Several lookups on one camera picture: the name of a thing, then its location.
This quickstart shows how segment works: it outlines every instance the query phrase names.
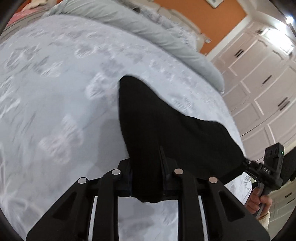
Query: ceiling light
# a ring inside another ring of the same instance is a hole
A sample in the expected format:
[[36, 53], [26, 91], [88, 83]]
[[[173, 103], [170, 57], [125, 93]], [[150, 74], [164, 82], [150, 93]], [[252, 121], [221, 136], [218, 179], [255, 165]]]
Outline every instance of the ceiling light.
[[293, 23], [294, 22], [294, 19], [292, 16], [288, 16], [287, 19], [286, 19], [286, 22], [289, 24], [289, 23]]

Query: white wardrobe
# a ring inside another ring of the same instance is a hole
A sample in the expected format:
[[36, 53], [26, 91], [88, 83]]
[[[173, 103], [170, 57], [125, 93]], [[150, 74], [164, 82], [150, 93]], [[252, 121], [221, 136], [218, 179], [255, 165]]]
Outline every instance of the white wardrobe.
[[241, 134], [247, 157], [296, 140], [296, 56], [280, 32], [252, 22], [213, 60], [224, 76], [223, 98]]

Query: round metal rivet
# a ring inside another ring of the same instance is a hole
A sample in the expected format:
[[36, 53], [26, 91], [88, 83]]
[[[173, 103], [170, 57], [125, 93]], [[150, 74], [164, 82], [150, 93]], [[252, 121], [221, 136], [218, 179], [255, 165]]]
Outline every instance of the round metal rivet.
[[87, 179], [85, 177], [81, 177], [78, 179], [79, 184], [84, 184], [84, 183], [86, 183], [86, 181], [87, 181]]
[[175, 169], [174, 170], [174, 172], [177, 174], [177, 175], [181, 175], [181, 174], [183, 174], [183, 170], [182, 169], [180, 169], [180, 168], [177, 168], [177, 169]]
[[216, 177], [210, 177], [209, 178], [209, 182], [210, 183], [217, 183], [218, 182], [218, 179]]
[[112, 174], [113, 175], [119, 175], [121, 173], [121, 171], [119, 170], [119, 169], [114, 169], [113, 171], [112, 171]]

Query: bright light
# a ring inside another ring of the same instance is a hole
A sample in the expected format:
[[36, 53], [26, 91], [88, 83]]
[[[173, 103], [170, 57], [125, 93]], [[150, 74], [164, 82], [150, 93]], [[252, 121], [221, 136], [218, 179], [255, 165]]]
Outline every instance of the bright light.
[[292, 16], [288, 16], [286, 22], [287, 22], [288, 24], [289, 24], [289, 23], [292, 24], [292, 23], [294, 22], [293, 17], [292, 17]]
[[268, 29], [262, 33], [262, 36], [267, 38], [273, 45], [283, 49], [287, 54], [290, 54], [293, 50], [291, 40], [279, 30]]

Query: bedspread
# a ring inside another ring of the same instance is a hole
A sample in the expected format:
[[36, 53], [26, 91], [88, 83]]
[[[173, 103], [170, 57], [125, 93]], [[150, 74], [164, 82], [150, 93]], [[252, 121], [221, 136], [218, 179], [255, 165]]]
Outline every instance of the bedspread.
[[[219, 93], [159, 47], [82, 17], [54, 15], [0, 45], [0, 207], [22, 236], [79, 178], [128, 158], [117, 84], [142, 79], [185, 115], [222, 123], [243, 150]], [[244, 202], [245, 173], [227, 184]], [[177, 201], [120, 198], [121, 240], [177, 240]]]

